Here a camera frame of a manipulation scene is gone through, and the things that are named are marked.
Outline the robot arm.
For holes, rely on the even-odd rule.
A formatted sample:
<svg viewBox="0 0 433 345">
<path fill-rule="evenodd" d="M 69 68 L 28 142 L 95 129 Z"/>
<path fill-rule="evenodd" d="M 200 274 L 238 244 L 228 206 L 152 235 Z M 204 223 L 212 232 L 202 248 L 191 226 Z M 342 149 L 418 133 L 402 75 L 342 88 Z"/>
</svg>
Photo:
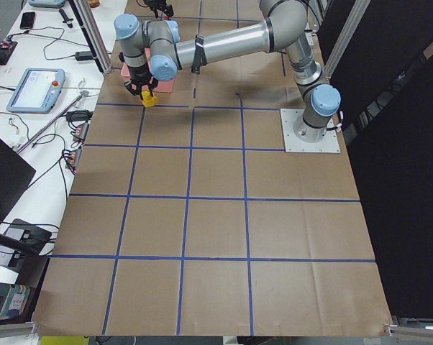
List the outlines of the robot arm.
<svg viewBox="0 0 433 345">
<path fill-rule="evenodd" d="M 325 82 L 321 65 L 306 38 L 307 13 L 300 1 L 260 1 L 263 20 L 259 23 L 209 36 L 196 35 L 180 41 L 173 20 L 144 21 L 133 14 L 114 20 L 130 80 L 124 85 L 134 96 L 146 88 L 152 93 L 161 81 L 173 80 L 178 71 L 201 68 L 230 58 L 256 52 L 284 51 L 293 68 L 293 78 L 306 108 L 294 122 L 295 135 L 302 141 L 321 141 L 331 129 L 330 119 L 338 113 L 341 95 Z"/>
</svg>

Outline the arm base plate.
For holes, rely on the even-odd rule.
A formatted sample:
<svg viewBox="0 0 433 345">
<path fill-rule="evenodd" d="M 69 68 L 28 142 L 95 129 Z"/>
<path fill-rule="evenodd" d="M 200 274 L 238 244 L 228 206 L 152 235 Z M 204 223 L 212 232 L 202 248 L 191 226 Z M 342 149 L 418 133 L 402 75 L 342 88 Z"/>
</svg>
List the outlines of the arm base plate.
<svg viewBox="0 0 433 345">
<path fill-rule="evenodd" d="M 339 154 L 337 133 L 326 127 L 314 129 L 304 122 L 303 109 L 280 109 L 285 152 Z"/>
</svg>

